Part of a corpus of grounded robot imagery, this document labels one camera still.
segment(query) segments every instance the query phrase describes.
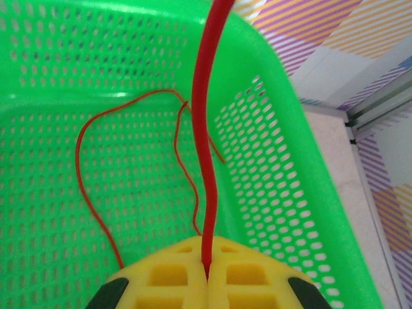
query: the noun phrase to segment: thin red wire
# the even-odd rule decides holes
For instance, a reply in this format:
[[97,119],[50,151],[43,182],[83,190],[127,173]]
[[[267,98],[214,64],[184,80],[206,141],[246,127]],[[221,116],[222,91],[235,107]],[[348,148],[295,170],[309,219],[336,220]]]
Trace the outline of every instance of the thin red wire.
[[[193,222],[193,227],[194,227],[194,229],[196,230],[196,232],[197,232],[198,234],[200,234],[199,228],[197,227],[197,224],[196,224],[196,215],[197,215],[198,208],[199,208],[199,195],[198,195],[198,191],[197,191],[196,185],[194,184],[194,182],[192,181],[191,177],[189,176],[189,173],[187,172],[187,170],[186,170],[183,162],[181,161],[180,156],[179,156],[178,151],[177,151],[177,134],[178,134],[179,126],[180,126],[180,118],[181,118],[182,111],[183,111],[184,108],[187,108],[187,109],[189,110],[189,112],[191,111],[191,110],[190,110],[190,107],[187,105],[187,101],[184,100],[184,98],[183,98],[177,91],[175,91],[175,90],[173,90],[173,89],[159,89],[159,90],[153,90],[153,91],[150,91],[150,92],[148,92],[148,93],[145,93],[145,94],[143,94],[143,95],[135,98],[134,100],[129,101],[129,102],[127,102],[127,103],[125,103],[125,104],[122,104],[122,105],[120,105],[120,106],[117,106],[117,107],[115,107],[115,108],[111,108],[111,109],[109,109],[109,110],[107,110],[107,111],[103,111],[103,112],[101,112],[101,113],[93,116],[92,118],[90,118],[90,119],[84,124],[84,126],[82,127],[82,129],[80,130],[79,137],[77,138],[77,142],[76,142],[76,148],[75,148],[75,169],[76,169],[77,181],[78,181],[78,183],[79,183],[79,189],[80,189],[80,191],[81,191],[81,193],[82,193],[82,195],[83,195],[83,198],[84,198],[84,200],[86,201],[86,204],[88,205],[88,207],[89,207],[92,215],[93,215],[93,216],[95,217],[95,219],[98,221],[98,224],[100,225],[101,229],[102,229],[102,230],[104,231],[104,233],[106,234],[106,236],[107,236],[107,238],[108,238],[108,240],[109,240],[109,242],[110,242],[110,245],[111,245],[111,247],[112,247],[112,249],[113,249],[113,252],[114,252],[115,255],[116,255],[117,263],[118,263],[120,269],[124,267],[124,264],[123,264],[122,258],[121,258],[121,256],[120,256],[120,253],[119,253],[119,251],[118,251],[118,248],[117,248],[117,245],[116,245],[116,243],[115,243],[115,240],[113,239],[113,237],[112,237],[109,229],[107,228],[106,224],[103,222],[102,218],[100,217],[100,215],[97,213],[96,209],[94,208],[94,206],[93,206],[93,204],[92,204],[92,202],[91,202],[91,200],[90,200],[90,198],[89,198],[89,196],[88,196],[88,194],[87,194],[87,192],[86,192],[86,190],[85,190],[85,188],[84,188],[84,183],[83,183],[83,179],[82,179],[82,175],[81,175],[81,171],[80,171],[80,147],[81,147],[81,143],[82,143],[82,141],[83,141],[84,134],[85,134],[87,128],[91,125],[91,123],[92,123],[93,121],[95,121],[96,119],[98,119],[98,118],[100,118],[100,117],[103,117],[104,115],[107,115],[107,114],[110,114],[110,113],[114,113],[114,112],[116,112],[116,111],[119,111],[119,110],[121,110],[121,109],[124,109],[124,108],[126,108],[126,107],[128,107],[128,106],[130,106],[130,105],[132,105],[132,104],[134,104],[134,103],[136,103],[136,102],[138,102],[138,101],[140,101],[140,100],[142,100],[142,99],[144,99],[144,98],[146,98],[146,97],[148,97],[148,96],[150,96],[150,95],[154,95],[154,94],[156,94],[156,93],[172,93],[172,94],[174,94],[174,95],[183,103],[182,107],[180,108],[180,110],[179,110],[179,112],[178,112],[178,120],[177,120],[177,122],[176,122],[176,134],[175,134],[175,138],[174,138],[174,150],[175,150],[175,154],[176,154],[176,157],[177,157],[177,159],[178,159],[178,162],[179,162],[181,168],[183,169],[183,171],[184,171],[187,179],[188,179],[189,182],[191,183],[192,188],[193,188],[193,191],[194,191],[195,196],[196,196],[196,205],[195,205],[194,212],[193,212],[193,221],[192,221],[192,222]],[[209,141],[211,142],[211,145],[212,145],[213,149],[215,150],[216,154],[218,155],[219,159],[220,159],[223,163],[225,163],[225,159],[224,159],[224,158],[222,157],[222,155],[219,153],[219,151],[217,150],[216,146],[214,145],[214,143],[213,143],[213,141],[212,141],[212,139],[210,138],[209,135],[208,135],[208,139],[209,139]]]
[[213,170],[212,156],[207,139],[206,102],[216,49],[234,0],[215,0],[206,20],[200,41],[192,85],[192,126],[198,151],[201,174],[206,190],[206,215],[201,241],[201,261],[206,277],[212,263],[212,243],[218,211],[218,189]]

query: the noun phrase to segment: red wire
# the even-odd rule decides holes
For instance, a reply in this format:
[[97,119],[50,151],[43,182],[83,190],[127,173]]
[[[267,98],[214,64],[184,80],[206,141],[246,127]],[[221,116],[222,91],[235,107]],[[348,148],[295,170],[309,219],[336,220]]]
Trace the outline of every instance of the red wire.
[[180,167],[183,169],[183,172],[186,175],[186,178],[188,179],[188,181],[191,183],[191,186],[193,188],[194,191],[194,197],[195,197],[195,204],[194,204],[194,211],[193,211],[193,217],[192,217],[192,224],[194,229],[196,230],[196,233],[198,235],[201,235],[201,232],[198,228],[198,224],[196,223],[196,216],[198,214],[198,210],[199,210],[199,192],[198,189],[196,188],[196,185],[194,184],[192,178],[189,175],[189,172],[187,171],[185,165],[182,162],[182,159],[180,158],[179,155],[179,151],[178,151],[178,135],[179,135],[179,127],[180,127],[180,119],[182,117],[182,112],[183,110],[187,107],[187,101],[183,103],[183,105],[181,106],[181,108],[179,109],[178,112],[178,119],[176,121],[176,131],[174,132],[174,140],[173,140],[173,147],[174,147],[174,153],[176,154],[176,158],[178,159],[178,163],[180,165]]
[[212,263],[213,232],[218,211],[218,190],[214,176],[212,156],[207,140],[206,102],[216,49],[234,0],[215,0],[206,20],[200,41],[192,85],[192,126],[194,142],[206,190],[206,215],[201,240],[201,261],[206,277]]
[[[109,242],[110,242],[110,245],[111,245],[111,247],[112,247],[112,249],[113,249],[113,252],[114,252],[115,255],[116,255],[117,263],[118,263],[120,269],[124,267],[124,264],[123,264],[122,258],[120,257],[120,253],[119,253],[119,251],[118,251],[118,248],[117,248],[117,245],[116,245],[116,243],[115,243],[115,240],[113,239],[113,237],[112,237],[109,229],[107,228],[106,224],[103,222],[102,218],[100,217],[100,215],[97,213],[96,209],[94,208],[94,206],[93,206],[93,204],[92,204],[92,202],[91,202],[91,200],[90,200],[90,198],[89,198],[89,196],[88,196],[88,194],[87,194],[87,192],[86,192],[86,190],[85,190],[85,188],[84,188],[83,179],[82,179],[82,175],[81,175],[81,171],[80,171],[80,147],[81,147],[81,143],[82,143],[82,141],[83,141],[84,134],[86,133],[87,128],[91,125],[91,123],[92,123],[93,121],[95,121],[96,119],[98,119],[98,118],[100,118],[100,117],[102,117],[102,116],[104,116],[104,115],[107,115],[107,114],[110,114],[110,113],[114,113],[114,112],[116,112],[116,111],[119,111],[119,110],[121,110],[121,109],[124,109],[124,108],[126,108],[126,107],[128,107],[128,106],[130,106],[130,105],[132,105],[132,104],[134,104],[134,103],[136,103],[136,102],[138,102],[138,101],[140,101],[140,100],[142,100],[142,99],[144,99],[144,98],[146,98],[146,97],[148,97],[148,96],[150,96],[150,95],[154,95],[154,94],[156,94],[156,93],[172,93],[172,94],[174,94],[174,95],[183,103],[182,107],[181,107],[180,110],[179,110],[178,120],[177,120],[177,122],[176,122],[176,134],[175,134],[175,141],[174,141],[174,150],[175,150],[175,154],[176,154],[176,157],[177,157],[177,159],[178,159],[178,162],[179,162],[180,166],[182,167],[182,169],[183,169],[183,171],[184,171],[187,179],[188,179],[189,182],[191,183],[192,188],[193,188],[193,191],[194,191],[195,196],[196,196],[196,205],[195,205],[194,212],[193,212],[193,226],[194,226],[194,229],[197,231],[197,233],[200,234],[199,228],[198,228],[197,225],[196,225],[196,215],[197,215],[198,208],[199,208],[199,196],[198,196],[198,191],[197,191],[197,188],[196,188],[194,182],[192,181],[191,177],[189,176],[189,173],[187,172],[187,170],[186,170],[183,162],[180,160],[180,156],[179,156],[178,151],[177,151],[177,134],[178,134],[179,126],[180,126],[180,117],[181,117],[182,111],[183,111],[183,109],[184,109],[185,107],[189,110],[189,112],[191,111],[191,110],[190,110],[190,107],[187,105],[187,101],[184,100],[184,98],[183,98],[177,91],[175,91],[175,90],[173,90],[173,89],[159,89],[159,90],[153,90],[153,91],[150,91],[150,92],[148,92],[148,93],[145,93],[144,95],[141,95],[141,96],[135,98],[134,100],[129,101],[129,102],[127,102],[127,103],[125,103],[125,104],[122,104],[122,105],[120,105],[120,106],[117,106],[117,107],[115,107],[115,108],[111,108],[111,109],[109,109],[109,110],[107,110],[107,111],[103,111],[103,112],[101,112],[101,113],[93,116],[92,118],[90,118],[90,119],[84,124],[84,126],[82,127],[82,129],[80,130],[79,137],[77,138],[77,142],[76,142],[76,148],[75,148],[75,169],[76,169],[77,181],[78,181],[78,183],[79,183],[79,188],[80,188],[80,191],[81,191],[81,193],[82,193],[82,195],[83,195],[83,198],[84,198],[84,200],[86,201],[86,204],[88,205],[88,207],[89,207],[92,215],[93,215],[93,216],[95,217],[95,219],[98,221],[98,224],[100,225],[101,229],[102,229],[102,230],[104,231],[104,233],[106,234],[106,236],[107,236],[107,238],[108,238],[108,240],[109,240]],[[224,158],[222,157],[222,155],[219,153],[219,151],[217,150],[216,146],[214,145],[214,143],[213,143],[213,141],[212,141],[212,139],[210,138],[209,135],[208,135],[208,139],[210,140],[210,142],[211,142],[211,144],[212,144],[212,147],[213,147],[213,149],[215,150],[216,154],[218,155],[219,159],[220,159],[223,163],[225,163],[225,159],[224,159]]]

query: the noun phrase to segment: perforated basket wall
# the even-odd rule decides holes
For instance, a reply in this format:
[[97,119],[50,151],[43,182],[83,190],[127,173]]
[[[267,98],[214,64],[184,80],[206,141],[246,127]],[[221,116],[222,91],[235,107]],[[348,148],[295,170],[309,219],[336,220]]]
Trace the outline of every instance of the perforated basket wall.
[[[0,308],[81,308],[115,257],[80,195],[74,148],[95,113],[150,89],[190,98],[209,3],[0,0]],[[216,56],[209,130],[218,234],[306,272],[334,308],[380,301],[303,112],[271,48],[233,15]],[[86,133],[87,191],[126,264],[194,235],[173,153],[180,103],[156,95]],[[182,158],[204,190],[191,118]]]

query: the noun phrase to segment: green plastic basket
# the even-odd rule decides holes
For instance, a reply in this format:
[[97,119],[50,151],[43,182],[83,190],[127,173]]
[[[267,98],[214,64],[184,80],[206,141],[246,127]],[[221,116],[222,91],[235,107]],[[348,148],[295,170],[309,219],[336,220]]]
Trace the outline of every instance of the green plastic basket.
[[[80,195],[75,142],[95,113],[151,89],[190,98],[208,1],[0,0],[0,308],[81,308],[118,270]],[[96,121],[87,190],[127,265],[194,235],[173,153],[180,102],[155,95]],[[231,15],[209,90],[217,233],[308,274],[334,308],[381,308],[281,63]],[[179,150],[205,193],[191,118]]]

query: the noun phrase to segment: thick red tube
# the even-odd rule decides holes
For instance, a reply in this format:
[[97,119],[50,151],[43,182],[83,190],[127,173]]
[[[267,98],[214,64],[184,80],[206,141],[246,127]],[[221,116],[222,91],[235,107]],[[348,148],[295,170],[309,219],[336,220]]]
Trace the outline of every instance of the thick red tube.
[[207,142],[206,101],[212,65],[227,16],[234,0],[215,0],[201,37],[192,86],[192,126],[206,190],[206,214],[201,241],[201,261],[206,277],[212,263],[212,242],[218,209],[218,190]]

